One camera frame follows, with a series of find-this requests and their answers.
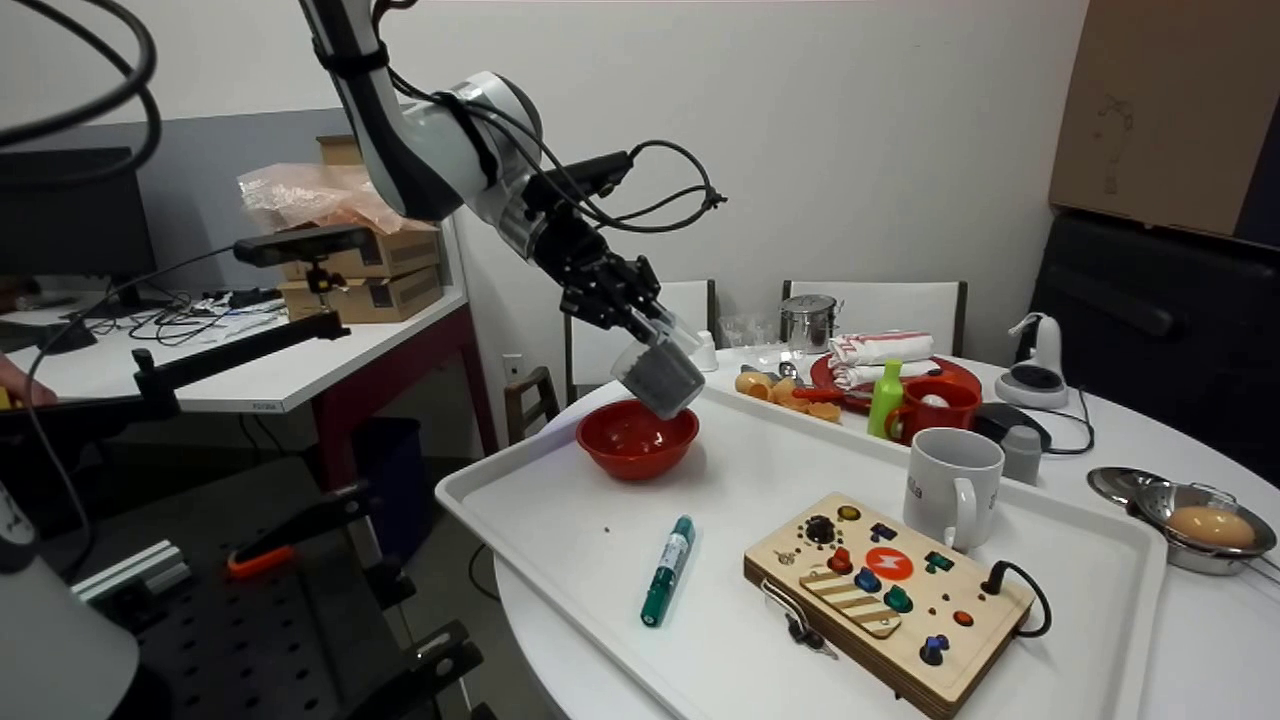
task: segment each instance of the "button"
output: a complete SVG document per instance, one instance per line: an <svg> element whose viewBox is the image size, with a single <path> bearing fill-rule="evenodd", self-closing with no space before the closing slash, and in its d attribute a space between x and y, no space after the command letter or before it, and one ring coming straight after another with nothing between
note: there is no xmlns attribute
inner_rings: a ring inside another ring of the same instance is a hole
<svg viewBox="0 0 1280 720"><path fill-rule="evenodd" d="M923 666L946 666L946 653L950 653L950 647L952 647L950 638L923 638L922 659L923 659Z"/></svg>
<svg viewBox="0 0 1280 720"><path fill-rule="evenodd" d="M912 555L902 548L869 548L866 564L884 581L908 581L918 571Z"/></svg>
<svg viewBox="0 0 1280 720"><path fill-rule="evenodd" d="M831 569L837 578L849 578L849 571L854 571L849 548L837 548L837 553L827 555L827 569Z"/></svg>
<svg viewBox="0 0 1280 720"><path fill-rule="evenodd" d="M881 578L876 578L873 569L862 569L862 571L854 578L854 586L866 587L866 591L881 591Z"/></svg>
<svg viewBox="0 0 1280 720"><path fill-rule="evenodd" d="M811 543L831 543L831 542L837 542L831 515L808 515L808 520L804 520L804 535L808 535Z"/></svg>
<svg viewBox="0 0 1280 720"><path fill-rule="evenodd" d="M873 524L873 543L881 543L881 542L896 542L896 529Z"/></svg>
<svg viewBox="0 0 1280 720"><path fill-rule="evenodd" d="M890 591L884 591L884 603L890 603L892 611L912 611L912 610L918 610L905 587L890 587Z"/></svg>
<svg viewBox="0 0 1280 720"><path fill-rule="evenodd" d="M927 571L927 578L937 578L937 571L952 571L952 569L955 569L955 560L952 560L952 555L946 555L946 553L927 553L927 555L923 555L923 571Z"/></svg>

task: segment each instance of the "desk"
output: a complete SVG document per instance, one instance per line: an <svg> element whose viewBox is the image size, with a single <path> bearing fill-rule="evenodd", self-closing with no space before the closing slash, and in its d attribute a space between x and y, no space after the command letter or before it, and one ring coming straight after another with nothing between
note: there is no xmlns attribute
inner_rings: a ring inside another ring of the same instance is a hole
<svg viewBox="0 0 1280 720"><path fill-rule="evenodd" d="M739 369L735 352L722 352L722 374L710 383L731 387ZM969 366L989 397L1002 378L992 366ZM622 383L607 383L582 403L573 403L560 424L582 419L590 410L625 397ZM1134 463L1162 473L1170 482L1205 482L1227 487L1280 524L1280 493L1232 463L1227 458L1205 449L1194 435L1182 435L1150 415L1137 415L1110 402L1087 402L1095 424L1095 451L1087 458L1043 458L1040 487L1074 503L1099 513L1119 513L1087 487L1087 470ZM1062 445L1086 442L1082 427L1066 419L1043 419ZM535 587L528 587L506 560L497 560L500 599L517 643L525 647L534 672L560 700L569 716L662 716L653 698L634 686L600 647L582 638ZM1239 578L1197 578L1170 569L1170 587L1158 618L1158 647L1150 670L1146 716L1275 716L1280 686L1272 657L1280 647L1280 586L1239 571Z"/></svg>
<svg viewBox="0 0 1280 720"><path fill-rule="evenodd" d="M45 356L42 383L61 402L102 402L138 397L133 349L150 349L157 366L241 340L262 318L230 320L182 349L160 349L127 340L127 333L110 333L91 349ZM20 369L32 366L32 349L12 352ZM450 288L436 305L407 318L406 325L354 325L342 340L306 340L265 360L241 366L234 374L207 378L177 393L183 413L298 413L311 403L322 435L322 484L342 487L356 482L354 432L396 402L424 374L440 369L450 356L463 360L468 397L479 424L479 449L497 451L497 427L483 387L479 345L474 329L474 307L462 288Z"/></svg>

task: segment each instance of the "wooden board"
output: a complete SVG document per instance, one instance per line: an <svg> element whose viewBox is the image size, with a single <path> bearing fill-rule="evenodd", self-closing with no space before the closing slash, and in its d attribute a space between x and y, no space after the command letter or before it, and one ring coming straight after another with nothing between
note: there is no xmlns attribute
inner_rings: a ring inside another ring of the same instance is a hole
<svg viewBox="0 0 1280 720"><path fill-rule="evenodd" d="M1012 581L984 591L989 569L854 498L802 513L744 571L927 716L959 714L1032 603Z"/></svg>

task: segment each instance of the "floor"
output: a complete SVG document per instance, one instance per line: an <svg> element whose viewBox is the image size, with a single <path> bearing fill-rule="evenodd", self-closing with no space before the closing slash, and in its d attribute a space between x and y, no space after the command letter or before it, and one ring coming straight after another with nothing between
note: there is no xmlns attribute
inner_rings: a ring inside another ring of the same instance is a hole
<svg viewBox="0 0 1280 720"><path fill-rule="evenodd" d="M450 513L440 513L429 543L407 564L407 578L416 586L416 595L406 603L407 633L420 642L444 619L462 619L483 653L483 666L468 672L463 694L450 694L440 700L444 716L468 716L468 698L474 706L490 706L500 720L566 720L556 700L525 666L500 599L483 595L497 591L490 548L476 555L479 587L468 581L476 548L479 542Z"/></svg>

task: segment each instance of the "white cup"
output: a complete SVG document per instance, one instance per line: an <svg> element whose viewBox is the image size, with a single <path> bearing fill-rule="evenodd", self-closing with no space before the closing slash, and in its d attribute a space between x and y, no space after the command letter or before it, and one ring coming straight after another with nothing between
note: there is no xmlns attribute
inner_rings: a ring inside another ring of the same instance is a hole
<svg viewBox="0 0 1280 720"><path fill-rule="evenodd" d="M952 548L976 548L997 515L1004 451L969 427L912 435L905 520Z"/></svg>

